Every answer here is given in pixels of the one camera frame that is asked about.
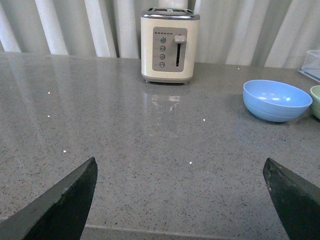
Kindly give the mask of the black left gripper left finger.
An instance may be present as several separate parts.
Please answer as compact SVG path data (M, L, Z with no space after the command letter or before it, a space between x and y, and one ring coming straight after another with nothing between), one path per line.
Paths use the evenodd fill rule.
M91 208L98 166L91 157L0 224L2 240L79 240Z

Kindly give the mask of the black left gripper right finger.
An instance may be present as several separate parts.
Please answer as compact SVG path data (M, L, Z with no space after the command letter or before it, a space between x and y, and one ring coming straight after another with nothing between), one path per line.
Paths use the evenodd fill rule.
M291 240L320 238L320 188L267 158L263 177L278 217Z

